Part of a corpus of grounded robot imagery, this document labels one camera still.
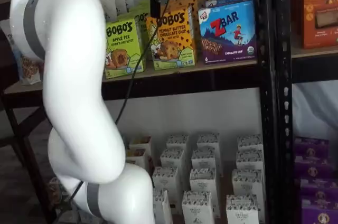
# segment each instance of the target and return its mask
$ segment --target purple box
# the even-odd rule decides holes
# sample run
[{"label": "purple box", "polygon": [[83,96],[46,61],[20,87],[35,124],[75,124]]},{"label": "purple box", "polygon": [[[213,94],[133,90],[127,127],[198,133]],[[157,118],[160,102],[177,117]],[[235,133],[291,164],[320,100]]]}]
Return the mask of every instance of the purple box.
[{"label": "purple box", "polygon": [[296,178],[333,178],[334,166],[329,159],[295,156]]},{"label": "purple box", "polygon": [[315,156],[328,158],[330,141],[318,138],[296,137],[294,140],[294,153],[299,156]]},{"label": "purple box", "polygon": [[301,179],[301,195],[338,202],[338,180]]},{"label": "purple box", "polygon": [[338,202],[301,197],[302,224],[337,224]]}]

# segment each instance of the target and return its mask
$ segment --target white package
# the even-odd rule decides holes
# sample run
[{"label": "white package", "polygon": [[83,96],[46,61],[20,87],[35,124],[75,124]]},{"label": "white package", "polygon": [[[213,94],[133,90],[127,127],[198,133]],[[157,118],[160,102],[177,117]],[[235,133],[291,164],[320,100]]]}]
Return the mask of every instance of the white package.
[{"label": "white package", "polygon": [[215,158],[217,165],[217,172],[223,176],[223,165],[221,158],[220,142],[219,142],[219,133],[208,133],[201,134],[198,136],[197,147],[213,147],[215,149]]},{"label": "white package", "polygon": [[192,191],[211,192],[211,202],[215,218],[221,217],[219,201],[219,179],[216,169],[199,169],[190,172],[190,187]]},{"label": "white package", "polygon": [[177,167],[183,190],[190,190],[189,171],[187,170],[184,150],[182,148],[165,149],[161,154],[163,167]]},{"label": "white package", "polygon": [[227,195],[227,217],[230,224],[259,224],[256,197]]},{"label": "white package", "polygon": [[215,223],[210,192],[184,192],[182,209],[185,224]]},{"label": "white package", "polygon": [[153,174],[154,187],[168,191],[172,214],[182,214],[182,195],[177,167],[156,167]]},{"label": "white package", "polygon": [[167,190],[153,189],[153,206],[156,224],[173,224]]},{"label": "white package", "polygon": [[261,170],[233,170],[232,187],[235,195],[253,194],[257,197],[260,223],[265,221],[265,198]]},{"label": "white package", "polygon": [[192,152],[191,156],[192,168],[193,169],[205,169],[205,168],[215,168],[216,169],[216,160],[215,160],[215,151],[212,147],[200,147]]}]

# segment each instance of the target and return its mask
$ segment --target bobo's logo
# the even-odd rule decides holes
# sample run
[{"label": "bobo's logo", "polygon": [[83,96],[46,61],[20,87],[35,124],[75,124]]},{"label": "bobo's logo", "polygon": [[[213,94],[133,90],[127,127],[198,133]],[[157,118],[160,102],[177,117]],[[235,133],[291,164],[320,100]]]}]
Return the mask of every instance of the bobo's logo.
[{"label": "bobo's logo", "polygon": [[108,37],[111,37],[111,35],[121,35],[123,32],[131,32],[133,30],[133,23],[132,22],[126,22],[124,24],[120,24],[113,27],[108,27],[106,29],[106,33]]}]

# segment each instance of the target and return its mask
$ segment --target black cable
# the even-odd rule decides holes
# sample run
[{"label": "black cable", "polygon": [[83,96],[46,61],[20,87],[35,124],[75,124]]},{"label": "black cable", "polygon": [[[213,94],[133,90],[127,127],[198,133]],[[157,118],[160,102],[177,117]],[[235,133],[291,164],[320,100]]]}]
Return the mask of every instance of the black cable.
[{"label": "black cable", "polygon": [[[165,11],[166,11],[167,8],[168,8],[169,1],[170,1],[170,0],[167,0],[167,3],[166,3],[166,5],[165,5],[165,7],[164,7],[163,13],[162,13],[161,18],[160,18],[160,22],[162,21],[163,16],[164,16],[164,14],[165,14]],[[152,41],[154,40],[155,35],[157,34],[157,31],[158,31],[158,27],[159,27],[159,24],[157,25],[157,27],[156,27],[156,29],[155,29],[155,32],[154,32],[153,36],[150,38],[150,40],[149,40],[147,46],[145,47],[145,49],[144,49],[142,55],[140,56],[140,58],[139,58],[139,60],[138,60],[138,62],[137,62],[137,64],[136,64],[136,66],[135,66],[135,70],[134,70],[133,75],[132,75],[132,78],[130,79],[130,82],[129,82],[128,91],[127,91],[127,94],[126,94],[124,103],[123,103],[123,105],[122,105],[122,107],[121,107],[121,110],[120,110],[120,113],[118,114],[117,119],[116,119],[116,121],[115,121],[115,124],[116,124],[116,125],[117,125],[118,122],[120,121],[120,118],[121,118],[121,116],[122,116],[122,113],[123,113],[123,111],[125,110],[126,104],[127,104],[127,102],[128,102],[128,99],[129,99],[129,96],[130,96],[130,92],[131,92],[132,87],[133,87],[134,78],[135,78],[135,74],[136,74],[137,68],[138,68],[139,64],[141,63],[141,61],[142,61],[144,55],[146,54],[147,50],[149,49],[149,47],[150,47]],[[66,212],[67,209],[68,209],[66,206],[69,206],[69,205],[70,205],[71,201],[72,201],[73,198],[76,196],[76,194],[78,193],[78,191],[79,191],[79,189],[81,188],[82,185],[83,185],[83,181],[80,181],[79,184],[78,184],[78,186],[76,187],[75,191],[74,191],[73,194],[71,195],[71,197],[70,197],[69,199],[66,199],[66,203],[65,203],[64,206],[61,208],[61,212],[58,214],[57,218],[53,221],[52,224],[57,224],[57,223],[58,223],[60,217],[61,217],[61,216],[64,214],[64,212]]]}]

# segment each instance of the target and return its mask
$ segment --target snack box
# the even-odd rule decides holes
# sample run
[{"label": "snack box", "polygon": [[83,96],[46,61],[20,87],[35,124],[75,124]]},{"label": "snack box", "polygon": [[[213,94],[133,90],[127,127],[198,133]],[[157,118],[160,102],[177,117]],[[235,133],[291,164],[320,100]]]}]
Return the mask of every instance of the snack box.
[{"label": "snack box", "polygon": [[172,214],[182,214],[183,190],[177,167],[156,167],[153,173],[154,187],[167,190]]},{"label": "snack box", "polygon": [[252,1],[199,10],[205,63],[235,62],[257,57]]},{"label": "snack box", "polygon": [[338,201],[301,197],[302,224],[338,223]]},{"label": "snack box", "polygon": [[255,195],[227,195],[226,210],[230,224],[259,224]]},{"label": "snack box", "polygon": [[193,169],[217,168],[215,160],[215,149],[213,147],[199,147],[192,152]]},{"label": "snack box", "polygon": [[223,176],[223,165],[220,150],[219,133],[200,134],[197,140],[197,147],[213,147],[215,151],[217,172]]},{"label": "snack box", "polygon": [[214,224],[211,193],[185,191],[182,199],[185,224]]},{"label": "snack box", "polygon": [[163,167],[177,167],[181,185],[184,190],[189,190],[189,171],[184,150],[180,147],[165,149],[161,154],[161,164]]},{"label": "snack box", "polygon": [[301,195],[338,201],[338,180],[301,179]]},{"label": "snack box", "polygon": [[211,192],[211,202],[215,218],[221,217],[220,189],[216,169],[199,169],[190,172],[190,187],[192,191]]},{"label": "snack box", "polygon": [[196,65],[192,6],[170,7],[162,22],[152,17],[146,20],[148,35],[158,32],[151,43],[155,70]]},{"label": "snack box", "polygon": [[[139,23],[133,18],[106,24],[106,65],[107,79],[132,74],[143,53]],[[136,72],[143,72],[145,59]]]},{"label": "snack box", "polygon": [[295,156],[296,178],[333,178],[334,166],[330,159]]},{"label": "snack box", "polygon": [[328,158],[330,141],[318,138],[295,137],[294,154],[298,156],[313,156]]},{"label": "snack box", "polygon": [[266,199],[264,198],[264,187],[261,170],[233,170],[232,187],[235,195],[256,195],[259,222],[266,223]]},{"label": "snack box", "polygon": [[153,206],[156,224],[173,224],[167,190],[153,189]]}]

